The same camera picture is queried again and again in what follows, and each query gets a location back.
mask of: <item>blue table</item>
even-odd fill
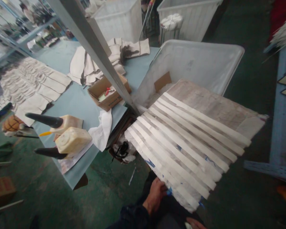
[[[43,48],[33,55],[33,58],[47,64],[49,67],[68,74],[70,71],[70,62],[75,53],[76,48],[80,46],[79,42],[75,41],[60,41],[51,48]],[[127,72],[126,78],[133,91],[136,91],[145,77],[149,65],[156,56],[159,48],[151,48],[151,53],[148,56],[138,57],[127,60],[125,63],[125,70]],[[101,109],[91,99],[87,93],[87,88],[73,82],[69,88],[53,102],[54,106],[48,109],[44,114],[50,116],[73,115],[84,120],[83,128],[89,130],[91,127],[99,125],[99,112]],[[126,112],[127,108],[117,104],[112,109],[112,127],[111,131],[117,125]],[[35,122],[33,127],[37,134],[49,131],[49,127]],[[55,146],[53,142],[53,135],[41,137],[40,140],[47,147]],[[74,189],[80,178],[83,176],[93,159],[99,152],[94,145],[83,155],[83,157],[65,174],[63,177],[69,186]],[[56,159],[53,159],[57,167],[60,169],[60,164]]]
[[[286,73],[286,48],[280,51],[277,80]],[[277,83],[269,163],[245,161],[249,170],[286,179],[286,85]]]

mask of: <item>cardboard box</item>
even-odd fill
[[[156,93],[158,93],[165,85],[169,83],[172,83],[172,79],[170,73],[167,72],[154,83]]]
[[[16,193],[10,177],[0,177],[0,207],[7,205]]]
[[[127,79],[120,75],[118,73],[121,81],[123,82],[124,86],[126,87],[127,91],[131,93],[131,89],[129,87]],[[93,84],[90,88],[88,88],[88,93],[95,102],[97,106],[102,108],[105,111],[109,111],[112,107],[114,107],[116,104],[118,104],[120,101],[122,101],[122,97],[118,94],[117,91],[115,91],[113,94],[108,96],[103,101],[99,102],[98,98],[106,92],[108,87],[111,87],[112,84],[109,82],[109,80],[104,76],[99,81],[97,81],[95,84]]]

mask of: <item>person's hand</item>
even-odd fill
[[[166,195],[166,191],[165,183],[160,181],[159,178],[154,179],[150,187],[149,195],[143,203],[143,207],[146,208],[149,215],[158,210],[162,197]]]
[[[191,225],[192,229],[206,229],[204,225],[193,218],[187,217],[187,222]]]

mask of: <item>plastic bin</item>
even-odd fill
[[[168,71],[173,83],[186,79],[223,95],[244,52],[238,45],[166,41],[132,98],[136,105],[144,107],[147,99],[155,94],[154,83]]]
[[[139,41],[142,28],[141,1],[106,1],[93,15],[105,39]]]
[[[180,40],[202,41],[217,7],[222,0],[164,0],[157,8],[160,22],[167,16],[183,16]],[[165,41],[173,39],[173,32],[165,33]]]

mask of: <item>white cloth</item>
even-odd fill
[[[111,131],[111,125],[112,125],[111,109],[108,112],[102,110],[99,113],[99,126],[92,127],[88,131],[92,137],[93,144],[101,152],[103,152],[106,148]]]

